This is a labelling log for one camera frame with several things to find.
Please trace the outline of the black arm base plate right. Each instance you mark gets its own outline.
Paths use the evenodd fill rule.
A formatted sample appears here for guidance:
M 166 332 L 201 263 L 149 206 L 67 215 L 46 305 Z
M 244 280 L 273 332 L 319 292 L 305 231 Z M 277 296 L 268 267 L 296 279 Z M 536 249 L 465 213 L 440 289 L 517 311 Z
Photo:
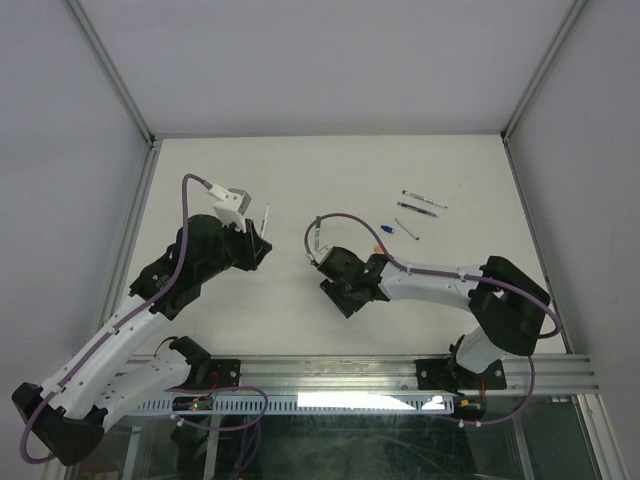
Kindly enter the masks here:
M 507 388 L 503 363 L 492 362 L 481 373 L 474 373 L 450 362 L 449 358 L 418 359 L 415 361 L 419 390 L 444 390 L 461 394 L 463 391 L 505 390 Z

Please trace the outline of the white pen green end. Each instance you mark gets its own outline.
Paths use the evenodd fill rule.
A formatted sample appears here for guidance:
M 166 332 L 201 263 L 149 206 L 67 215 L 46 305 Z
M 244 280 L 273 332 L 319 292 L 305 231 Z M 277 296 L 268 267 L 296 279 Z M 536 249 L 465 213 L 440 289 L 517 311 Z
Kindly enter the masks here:
M 321 246 L 321 218 L 316 216 L 314 222 L 314 253 L 320 254 L 322 251 Z

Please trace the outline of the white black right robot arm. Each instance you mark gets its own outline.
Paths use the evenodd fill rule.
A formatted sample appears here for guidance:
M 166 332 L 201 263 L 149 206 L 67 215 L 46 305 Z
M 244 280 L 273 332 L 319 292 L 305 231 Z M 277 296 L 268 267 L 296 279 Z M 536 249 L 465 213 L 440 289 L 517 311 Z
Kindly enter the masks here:
M 374 301 L 418 300 L 469 313 L 476 328 L 450 346 L 444 359 L 417 368 L 422 389 L 451 393 L 503 388 L 495 375 L 506 355 L 531 356 L 542 337 L 549 295 L 515 264 L 491 256 L 478 266 L 449 268 L 403 266 L 384 254 L 367 260 L 333 247 L 317 270 L 321 290 L 344 317 Z

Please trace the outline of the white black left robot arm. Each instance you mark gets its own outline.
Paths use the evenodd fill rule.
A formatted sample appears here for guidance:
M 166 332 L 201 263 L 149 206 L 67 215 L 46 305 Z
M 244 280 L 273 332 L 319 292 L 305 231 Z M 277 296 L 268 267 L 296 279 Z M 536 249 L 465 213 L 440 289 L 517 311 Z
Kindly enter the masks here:
M 117 373 L 138 347 L 170 325 L 199 298 L 203 285 L 235 268 L 254 271 L 272 250 L 250 219 L 243 227 L 199 214 L 175 241 L 144 267 L 119 309 L 72 359 L 40 384 L 22 383 L 11 399 L 25 423 L 23 461 L 35 435 L 47 461 L 65 466 L 85 459 L 105 433 L 146 398 L 166 390 L 207 391 L 234 386 L 210 353 L 188 336 L 171 341 L 167 353 L 124 376 Z

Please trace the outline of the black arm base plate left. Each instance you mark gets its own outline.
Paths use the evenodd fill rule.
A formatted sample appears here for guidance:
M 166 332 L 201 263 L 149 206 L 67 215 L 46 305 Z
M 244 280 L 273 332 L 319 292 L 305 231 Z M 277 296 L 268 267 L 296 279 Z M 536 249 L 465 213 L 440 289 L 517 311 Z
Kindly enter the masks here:
M 240 359 L 209 358 L 195 366 L 189 365 L 186 379 L 165 388 L 165 391 L 210 391 L 236 387 L 240 377 Z

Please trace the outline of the silver pen lime end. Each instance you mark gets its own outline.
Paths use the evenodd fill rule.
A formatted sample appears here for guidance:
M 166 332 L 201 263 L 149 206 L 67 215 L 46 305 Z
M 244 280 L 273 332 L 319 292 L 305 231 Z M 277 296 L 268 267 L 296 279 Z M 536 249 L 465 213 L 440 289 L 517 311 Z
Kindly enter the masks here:
M 264 209 L 264 214 L 263 214 L 261 227 L 260 227 L 260 237 L 262 239 L 264 239 L 266 237 L 266 230 L 267 230 L 267 226 L 268 226 L 269 213 L 270 213 L 270 204 L 267 203 L 266 206 L 265 206 L 265 209 Z

